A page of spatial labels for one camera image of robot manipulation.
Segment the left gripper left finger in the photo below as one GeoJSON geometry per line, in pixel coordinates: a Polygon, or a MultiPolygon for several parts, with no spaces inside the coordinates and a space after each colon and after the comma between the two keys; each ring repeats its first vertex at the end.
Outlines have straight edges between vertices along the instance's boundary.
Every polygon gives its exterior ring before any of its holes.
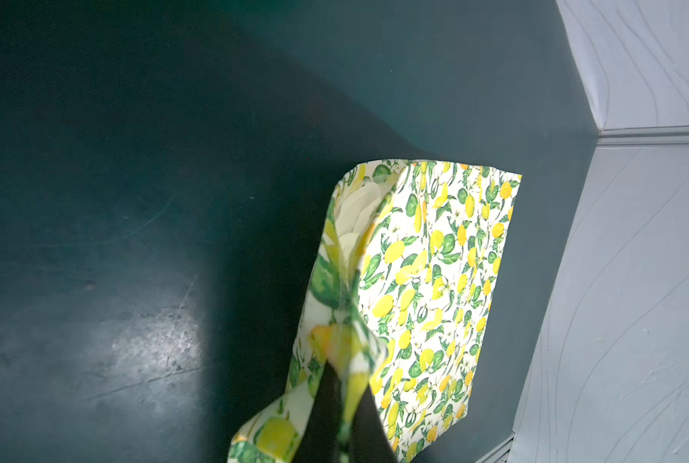
{"type": "Polygon", "coordinates": [[[341,381],[334,368],[325,366],[307,428],[294,456],[294,463],[339,462],[338,433],[341,418],[341,381]]]}

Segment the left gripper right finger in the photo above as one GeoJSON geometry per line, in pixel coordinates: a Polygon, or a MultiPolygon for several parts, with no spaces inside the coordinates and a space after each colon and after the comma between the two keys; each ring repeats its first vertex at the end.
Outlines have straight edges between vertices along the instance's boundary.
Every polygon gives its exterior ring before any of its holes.
{"type": "Polygon", "coordinates": [[[378,416],[370,386],[365,389],[352,420],[348,455],[350,462],[354,463],[397,462],[378,416]]]}

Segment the lemon print skirt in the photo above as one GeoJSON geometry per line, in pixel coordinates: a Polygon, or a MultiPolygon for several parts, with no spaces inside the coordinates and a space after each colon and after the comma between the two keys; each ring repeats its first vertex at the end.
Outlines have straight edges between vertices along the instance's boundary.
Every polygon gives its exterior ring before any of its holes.
{"type": "Polygon", "coordinates": [[[409,462],[462,420],[522,177],[383,159],[337,183],[292,346],[285,393],[232,439],[232,462],[290,462],[327,368],[344,383],[336,438],[375,399],[386,453],[409,462]]]}

